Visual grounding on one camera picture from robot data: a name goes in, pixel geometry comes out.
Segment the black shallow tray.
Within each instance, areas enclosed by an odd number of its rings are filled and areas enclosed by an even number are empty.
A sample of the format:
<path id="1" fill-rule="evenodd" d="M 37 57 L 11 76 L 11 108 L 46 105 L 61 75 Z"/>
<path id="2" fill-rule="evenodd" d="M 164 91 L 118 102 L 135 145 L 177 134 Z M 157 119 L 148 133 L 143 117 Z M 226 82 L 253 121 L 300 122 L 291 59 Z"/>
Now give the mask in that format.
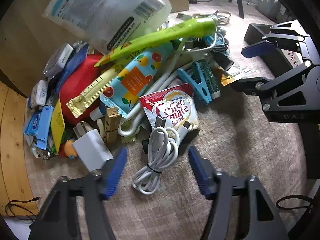
<path id="1" fill-rule="evenodd" d="M 244 36 L 244 41 L 248 45 L 252 45 L 254 43 L 262 41 L 261 38 L 269 32 L 270 25 L 250 23 Z M 293 68 L 281 52 L 281 49 L 276 49 L 273 52 L 261 55 L 260 58 L 268 66 L 271 73 L 275 77 L 278 77 Z"/>

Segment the metal scissors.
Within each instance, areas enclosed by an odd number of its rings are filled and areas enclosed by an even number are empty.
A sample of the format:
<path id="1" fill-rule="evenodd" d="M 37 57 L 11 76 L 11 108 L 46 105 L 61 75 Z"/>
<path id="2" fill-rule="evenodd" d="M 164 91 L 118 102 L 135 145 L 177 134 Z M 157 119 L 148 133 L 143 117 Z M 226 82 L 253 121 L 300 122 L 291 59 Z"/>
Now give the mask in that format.
<path id="1" fill-rule="evenodd" d="M 193 18 L 213 18 L 217 25 L 228 25 L 231 18 L 231 13 L 226 10 L 217 10 L 210 14 L 193 14 Z"/>

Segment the potted spider plant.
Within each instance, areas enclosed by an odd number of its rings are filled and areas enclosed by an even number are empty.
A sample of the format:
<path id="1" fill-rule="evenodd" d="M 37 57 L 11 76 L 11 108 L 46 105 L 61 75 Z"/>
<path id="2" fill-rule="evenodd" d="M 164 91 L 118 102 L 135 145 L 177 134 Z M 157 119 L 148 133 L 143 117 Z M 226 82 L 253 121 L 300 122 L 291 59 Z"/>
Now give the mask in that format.
<path id="1" fill-rule="evenodd" d="M 249 0 L 247 5 L 250 3 L 254 3 L 260 13 L 275 22 L 287 18 L 287 9 L 280 0 Z"/>

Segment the green snack stick packet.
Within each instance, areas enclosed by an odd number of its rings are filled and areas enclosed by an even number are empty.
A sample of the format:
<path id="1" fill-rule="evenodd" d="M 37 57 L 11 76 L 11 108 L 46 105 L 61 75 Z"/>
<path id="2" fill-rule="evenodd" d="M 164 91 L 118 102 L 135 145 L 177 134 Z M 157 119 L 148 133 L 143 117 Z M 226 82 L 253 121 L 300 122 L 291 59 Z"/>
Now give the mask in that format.
<path id="1" fill-rule="evenodd" d="M 191 18 L 183 21 L 173 27 L 146 34 L 135 38 L 117 48 L 109 54 L 104 55 L 94 66 L 106 64 L 110 61 L 126 57 L 127 55 L 148 47 L 154 47 L 159 44 L 169 42 L 179 38 L 201 38 L 204 36 L 214 35 L 217 30 L 217 24 L 213 18 Z"/>

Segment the teal plastic clothes peg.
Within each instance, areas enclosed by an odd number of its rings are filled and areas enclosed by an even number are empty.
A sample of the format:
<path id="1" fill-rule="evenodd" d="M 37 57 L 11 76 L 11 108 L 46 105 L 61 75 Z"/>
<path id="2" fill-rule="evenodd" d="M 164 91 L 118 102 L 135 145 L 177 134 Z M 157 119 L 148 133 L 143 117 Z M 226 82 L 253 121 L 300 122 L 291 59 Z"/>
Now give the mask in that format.
<path id="1" fill-rule="evenodd" d="M 204 105 L 208 105 L 212 101 L 212 98 L 200 64 L 197 61 L 193 62 L 191 64 L 191 70 L 191 74 L 188 74 L 182 68 L 178 68 L 176 72 L 183 82 L 191 85 L 195 95 L 199 98 L 199 100 L 202 101 Z"/>

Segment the orange toy figure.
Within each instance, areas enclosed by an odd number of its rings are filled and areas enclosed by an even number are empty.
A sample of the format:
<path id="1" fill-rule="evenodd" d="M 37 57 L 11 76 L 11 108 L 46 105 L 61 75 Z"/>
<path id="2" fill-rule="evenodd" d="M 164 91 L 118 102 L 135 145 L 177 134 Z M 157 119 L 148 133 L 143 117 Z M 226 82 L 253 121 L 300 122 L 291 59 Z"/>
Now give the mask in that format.
<path id="1" fill-rule="evenodd" d="M 73 146 L 74 140 L 67 140 L 64 145 L 64 152 L 67 158 L 72 159 L 78 156 L 77 151 Z"/>

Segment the white power adapter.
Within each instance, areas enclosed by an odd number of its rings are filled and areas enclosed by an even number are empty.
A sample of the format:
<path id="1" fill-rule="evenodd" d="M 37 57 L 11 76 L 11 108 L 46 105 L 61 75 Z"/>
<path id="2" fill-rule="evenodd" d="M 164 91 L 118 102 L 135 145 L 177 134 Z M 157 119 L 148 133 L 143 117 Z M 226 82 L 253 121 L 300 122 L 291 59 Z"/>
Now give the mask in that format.
<path id="1" fill-rule="evenodd" d="M 113 159 L 97 129 L 87 132 L 72 145 L 89 172 L 100 170 L 106 161 Z"/>

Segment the coffee mate sachet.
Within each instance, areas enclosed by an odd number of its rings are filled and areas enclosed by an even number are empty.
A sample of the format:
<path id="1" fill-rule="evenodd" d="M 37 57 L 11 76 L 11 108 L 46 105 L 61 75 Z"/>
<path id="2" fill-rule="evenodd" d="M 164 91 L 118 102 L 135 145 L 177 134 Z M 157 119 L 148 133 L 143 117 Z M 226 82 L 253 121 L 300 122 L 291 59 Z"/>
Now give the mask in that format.
<path id="1" fill-rule="evenodd" d="M 139 100 L 152 128 L 159 116 L 165 120 L 165 127 L 178 130 L 185 123 L 190 125 L 183 142 L 191 142 L 198 135 L 199 119 L 193 88 L 188 83 L 141 96 Z"/>

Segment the blue wet wipes pack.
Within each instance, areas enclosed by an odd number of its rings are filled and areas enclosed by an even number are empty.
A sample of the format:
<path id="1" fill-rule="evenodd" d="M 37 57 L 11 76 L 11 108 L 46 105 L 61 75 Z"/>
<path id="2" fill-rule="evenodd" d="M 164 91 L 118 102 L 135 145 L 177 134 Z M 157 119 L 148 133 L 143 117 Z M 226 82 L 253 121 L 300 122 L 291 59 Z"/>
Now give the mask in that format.
<path id="1" fill-rule="evenodd" d="M 37 132 L 39 129 L 39 120 L 41 117 L 41 112 L 34 112 L 31 119 L 29 120 L 25 130 L 24 134 L 29 136 L 37 136 Z"/>

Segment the wooden clothes peg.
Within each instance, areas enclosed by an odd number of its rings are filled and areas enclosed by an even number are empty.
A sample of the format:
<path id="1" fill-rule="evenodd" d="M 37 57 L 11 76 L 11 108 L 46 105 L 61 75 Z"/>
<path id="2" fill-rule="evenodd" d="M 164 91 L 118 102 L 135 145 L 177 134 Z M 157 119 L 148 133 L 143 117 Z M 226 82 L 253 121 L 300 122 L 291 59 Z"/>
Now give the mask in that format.
<path id="1" fill-rule="evenodd" d="M 120 121 L 121 114 L 118 112 L 117 106 L 106 109 L 104 142 L 107 145 L 111 145 L 116 142 Z"/>

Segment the white plastic hanger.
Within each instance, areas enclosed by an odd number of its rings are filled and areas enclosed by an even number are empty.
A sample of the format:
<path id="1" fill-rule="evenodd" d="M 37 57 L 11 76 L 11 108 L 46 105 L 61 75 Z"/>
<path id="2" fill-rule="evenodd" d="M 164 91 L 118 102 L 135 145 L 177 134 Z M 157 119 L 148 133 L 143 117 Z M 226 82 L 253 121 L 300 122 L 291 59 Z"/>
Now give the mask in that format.
<path id="1" fill-rule="evenodd" d="M 163 44 L 181 38 L 176 54 L 162 76 L 151 86 L 144 96 L 139 98 L 140 102 L 129 112 L 124 119 L 130 121 L 129 129 L 118 129 L 119 135 L 130 137 L 134 135 L 143 116 L 147 116 L 152 127 L 156 126 L 156 116 L 164 118 L 167 122 L 165 127 L 180 129 L 183 124 L 191 122 L 191 129 L 199 126 L 194 103 L 185 99 L 182 94 L 186 92 L 189 96 L 198 95 L 206 103 L 211 102 L 208 86 L 204 81 L 204 74 L 196 62 L 176 68 L 176 63 L 181 55 L 188 54 L 194 61 L 204 58 L 205 53 L 215 45 L 203 49 L 185 50 L 186 38 L 212 37 L 217 38 L 217 25 L 211 18 L 197 18 L 179 23 L 171 28 L 150 33 L 138 42 L 143 45 Z"/>

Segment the gold snack bar wrapper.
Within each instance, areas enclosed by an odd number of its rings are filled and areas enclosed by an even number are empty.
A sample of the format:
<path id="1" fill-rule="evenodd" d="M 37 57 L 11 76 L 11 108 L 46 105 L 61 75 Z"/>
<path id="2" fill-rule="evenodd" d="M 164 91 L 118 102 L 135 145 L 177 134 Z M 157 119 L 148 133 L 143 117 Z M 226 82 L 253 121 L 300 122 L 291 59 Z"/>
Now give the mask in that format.
<path id="1" fill-rule="evenodd" d="M 75 118 L 81 116 L 99 98 L 100 94 L 117 75 L 118 71 L 115 67 L 109 68 L 90 83 L 79 96 L 69 100 L 66 106 L 73 116 Z"/>

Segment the fruit print blue pouch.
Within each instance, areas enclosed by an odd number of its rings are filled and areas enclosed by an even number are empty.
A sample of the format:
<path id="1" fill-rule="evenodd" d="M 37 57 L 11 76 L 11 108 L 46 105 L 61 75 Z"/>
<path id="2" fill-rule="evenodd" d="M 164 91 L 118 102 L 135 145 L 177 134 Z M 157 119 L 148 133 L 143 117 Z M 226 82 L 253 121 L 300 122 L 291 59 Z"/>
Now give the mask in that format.
<path id="1" fill-rule="evenodd" d="M 172 43 L 166 42 L 139 53 L 105 88 L 101 103 L 108 108 L 117 107 L 126 117 L 173 51 Z"/>

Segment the white tissue pack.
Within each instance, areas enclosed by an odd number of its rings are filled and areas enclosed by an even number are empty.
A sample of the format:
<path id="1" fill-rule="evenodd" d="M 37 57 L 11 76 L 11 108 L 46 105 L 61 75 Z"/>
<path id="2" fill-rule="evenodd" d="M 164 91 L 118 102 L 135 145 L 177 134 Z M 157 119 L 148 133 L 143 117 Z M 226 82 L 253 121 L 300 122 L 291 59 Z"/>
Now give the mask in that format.
<path id="1" fill-rule="evenodd" d="M 28 107 L 34 109 L 36 107 L 42 107 L 46 104 L 47 100 L 48 83 L 44 80 L 40 80 L 34 87 L 29 96 Z"/>

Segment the red fabric pouch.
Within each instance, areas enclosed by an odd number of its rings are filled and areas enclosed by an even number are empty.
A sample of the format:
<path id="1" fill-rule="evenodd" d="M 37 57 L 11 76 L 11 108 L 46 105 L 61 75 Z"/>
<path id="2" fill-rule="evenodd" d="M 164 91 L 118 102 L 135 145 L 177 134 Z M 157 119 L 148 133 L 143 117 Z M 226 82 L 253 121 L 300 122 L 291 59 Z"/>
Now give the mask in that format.
<path id="1" fill-rule="evenodd" d="M 88 119 L 91 111 L 99 106 L 99 102 L 96 100 L 82 115 L 75 118 L 66 103 L 74 97 L 79 96 L 101 74 L 101 70 L 94 67 L 101 57 L 102 55 L 88 54 L 82 64 L 76 68 L 61 87 L 59 96 L 62 114 L 64 121 L 70 125 L 76 125 L 83 119 Z"/>

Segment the clear printed refill pouch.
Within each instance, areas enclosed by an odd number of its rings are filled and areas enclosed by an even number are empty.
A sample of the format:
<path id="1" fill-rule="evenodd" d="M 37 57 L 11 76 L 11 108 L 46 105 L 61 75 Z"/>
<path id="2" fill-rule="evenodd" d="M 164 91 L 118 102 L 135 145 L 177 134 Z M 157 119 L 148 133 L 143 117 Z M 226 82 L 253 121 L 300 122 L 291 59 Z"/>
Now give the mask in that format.
<path id="1" fill-rule="evenodd" d="M 170 13 L 169 0 L 51 0 L 43 16 L 107 54 L 156 31 Z"/>

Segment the grey tin box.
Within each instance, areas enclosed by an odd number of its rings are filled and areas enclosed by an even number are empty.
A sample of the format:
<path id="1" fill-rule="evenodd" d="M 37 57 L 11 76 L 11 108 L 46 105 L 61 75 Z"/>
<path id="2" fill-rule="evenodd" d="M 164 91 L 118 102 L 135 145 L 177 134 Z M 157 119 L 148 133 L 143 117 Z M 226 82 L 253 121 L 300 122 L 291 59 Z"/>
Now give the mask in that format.
<path id="1" fill-rule="evenodd" d="M 59 47 L 48 60 L 43 70 L 43 75 L 51 78 L 62 72 L 73 50 L 74 48 L 68 43 L 64 43 Z"/>

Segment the dark blue paper box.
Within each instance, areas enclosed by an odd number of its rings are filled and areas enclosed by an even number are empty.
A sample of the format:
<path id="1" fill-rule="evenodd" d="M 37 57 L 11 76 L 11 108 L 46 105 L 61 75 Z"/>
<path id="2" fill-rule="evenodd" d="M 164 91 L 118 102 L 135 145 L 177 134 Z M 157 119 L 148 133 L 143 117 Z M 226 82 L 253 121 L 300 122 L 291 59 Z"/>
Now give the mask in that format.
<path id="1" fill-rule="evenodd" d="M 85 43 L 84 46 L 77 53 L 75 53 L 73 57 L 67 62 L 53 90 L 55 95 L 59 94 L 66 80 L 76 70 L 76 68 L 78 68 L 80 64 L 82 64 L 84 59 L 87 57 L 88 49 L 89 44 Z"/>

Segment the cardboard box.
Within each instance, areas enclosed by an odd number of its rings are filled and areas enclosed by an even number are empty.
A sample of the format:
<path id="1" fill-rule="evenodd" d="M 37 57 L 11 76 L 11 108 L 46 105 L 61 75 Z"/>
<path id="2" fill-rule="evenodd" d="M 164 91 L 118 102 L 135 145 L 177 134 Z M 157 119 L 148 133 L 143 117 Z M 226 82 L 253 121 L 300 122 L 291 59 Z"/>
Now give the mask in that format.
<path id="1" fill-rule="evenodd" d="M 188 8 L 188 0 L 1 0 L 1 71 L 28 95 L 64 43 L 108 53 Z"/>

